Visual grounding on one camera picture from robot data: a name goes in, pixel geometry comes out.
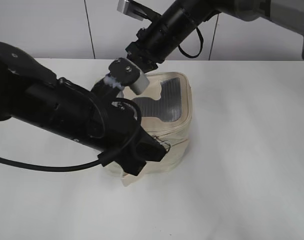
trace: black cable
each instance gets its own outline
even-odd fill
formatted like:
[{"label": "black cable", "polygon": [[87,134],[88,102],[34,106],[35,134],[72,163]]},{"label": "black cable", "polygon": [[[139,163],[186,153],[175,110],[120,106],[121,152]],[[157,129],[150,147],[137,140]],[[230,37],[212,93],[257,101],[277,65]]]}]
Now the black cable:
[{"label": "black cable", "polygon": [[60,82],[60,84],[64,84],[69,89],[82,95],[84,98],[88,99],[93,104],[93,106],[95,107],[97,113],[99,114],[99,116],[101,118],[103,131],[99,136],[91,136],[91,137],[97,138],[97,139],[102,139],[106,135],[106,131],[109,128],[108,127],[109,115],[108,115],[108,112],[107,112],[104,104],[100,101],[100,99],[97,96],[95,96],[95,94],[93,92],[88,92],[84,88],[80,87],[79,85],[74,84],[73,82],[71,82],[65,78],[60,78],[59,82]]},{"label": "black cable", "polygon": [[114,102],[119,102],[119,103],[125,103],[125,104],[129,104],[130,106],[132,106],[135,111],[136,111],[136,122],[137,122],[137,125],[136,125],[136,128],[135,130],[133,131],[133,134],[131,135],[131,137],[129,137],[124,144],[122,144],[122,146],[120,147],[120,151],[122,151],[123,149],[125,149],[133,140],[134,138],[138,135],[140,129],[141,129],[141,123],[142,123],[142,113],[141,113],[141,110],[139,108],[139,106],[129,100],[129,99],[126,99],[126,98],[116,98]]},{"label": "black cable", "polygon": [[197,55],[191,56],[191,55],[187,54],[187,53],[182,49],[182,47],[181,47],[180,45],[178,46],[179,51],[180,51],[184,56],[186,56],[186,57],[189,58],[189,59],[196,59],[197,57],[200,56],[200,54],[201,54],[202,51],[203,51],[204,38],[203,38],[203,36],[202,36],[202,32],[200,31],[200,29],[199,29],[198,27],[196,28],[196,32],[197,32],[197,35],[198,35],[198,37],[199,37],[199,39],[200,39],[200,52],[199,52]]},{"label": "black cable", "polygon": [[[125,98],[116,98],[115,102],[129,104],[136,110],[136,115],[137,115],[137,126],[136,126],[133,134],[120,147],[119,151],[122,151],[138,135],[139,130],[141,128],[141,123],[142,123],[142,114],[141,114],[141,110],[140,110],[139,106],[131,100],[128,100]],[[16,168],[20,168],[20,169],[39,171],[39,172],[69,173],[69,172],[77,172],[77,171],[82,171],[82,170],[96,167],[101,164],[101,161],[100,161],[100,159],[98,159],[96,161],[89,162],[89,163],[82,164],[82,165],[77,165],[77,166],[56,167],[56,166],[33,165],[33,164],[28,164],[28,163],[23,163],[23,162],[18,162],[18,161],[12,161],[12,160],[8,160],[8,159],[4,159],[4,158],[0,157],[0,164],[16,167]]]}]

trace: black robotic arm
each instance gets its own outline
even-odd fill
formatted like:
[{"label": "black robotic arm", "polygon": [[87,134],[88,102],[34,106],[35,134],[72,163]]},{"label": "black robotic arm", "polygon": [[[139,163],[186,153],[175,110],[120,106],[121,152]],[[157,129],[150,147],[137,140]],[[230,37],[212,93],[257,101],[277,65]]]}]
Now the black robotic arm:
[{"label": "black robotic arm", "polygon": [[304,0],[176,0],[163,15],[133,0],[120,0],[118,10],[152,24],[139,30],[138,40],[126,49],[127,59],[115,60],[91,91],[57,78],[24,51],[0,42],[0,121],[14,117],[100,150],[98,160],[74,167],[2,158],[0,163],[71,172],[114,161],[126,173],[138,175],[147,162],[160,162],[167,150],[142,129],[138,106],[119,98],[124,87],[142,93],[149,84],[144,73],[157,69],[202,22],[220,12],[244,21],[263,17],[304,36]]}]

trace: white table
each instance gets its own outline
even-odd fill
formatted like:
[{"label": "white table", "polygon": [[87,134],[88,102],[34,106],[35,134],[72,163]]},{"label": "white table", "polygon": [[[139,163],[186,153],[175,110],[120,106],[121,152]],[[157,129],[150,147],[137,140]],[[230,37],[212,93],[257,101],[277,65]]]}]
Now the white table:
[{"label": "white table", "polygon": [[[88,89],[110,60],[39,59]],[[304,240],[304,62],[168,61],[194,98],[191,145],[170,173],[124,188],[0,165],[0,240]],[[85,146],[11,119],[0,157],[70,166]]]}]

